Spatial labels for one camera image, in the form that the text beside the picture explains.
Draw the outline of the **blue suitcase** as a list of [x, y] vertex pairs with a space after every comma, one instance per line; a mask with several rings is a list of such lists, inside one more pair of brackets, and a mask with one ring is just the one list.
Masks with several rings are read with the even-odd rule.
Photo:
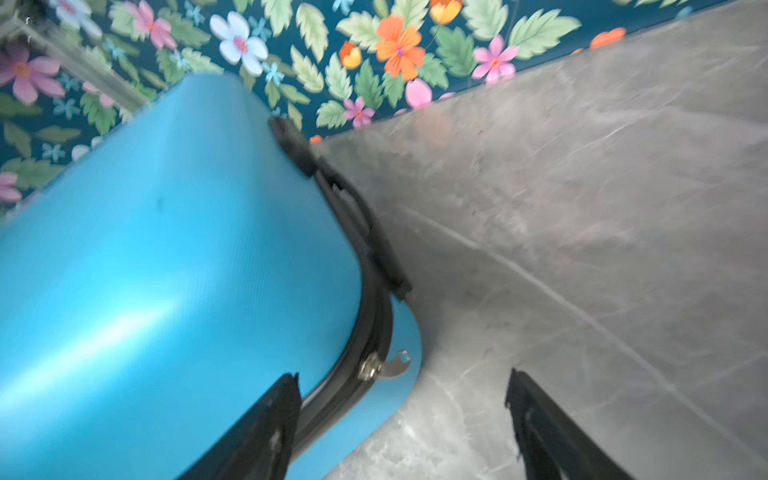
[[232, 75], [186, 77], [1, 228], [1, 475], [181, 479], [284, 374], [284, 479], [411, 394], [410, 283], [362, 196]]

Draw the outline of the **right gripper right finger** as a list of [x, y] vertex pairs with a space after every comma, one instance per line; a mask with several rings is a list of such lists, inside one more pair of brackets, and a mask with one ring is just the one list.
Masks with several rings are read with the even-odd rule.
[[505, 407], [528, 480], [631, 480], [527, 373], [511, 371]]

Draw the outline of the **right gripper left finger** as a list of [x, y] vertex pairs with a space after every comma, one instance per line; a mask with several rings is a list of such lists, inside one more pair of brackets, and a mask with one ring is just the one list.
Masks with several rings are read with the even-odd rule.
[[282, 375], [180, 478], [283, 480], [301, 404], [298, 377]]

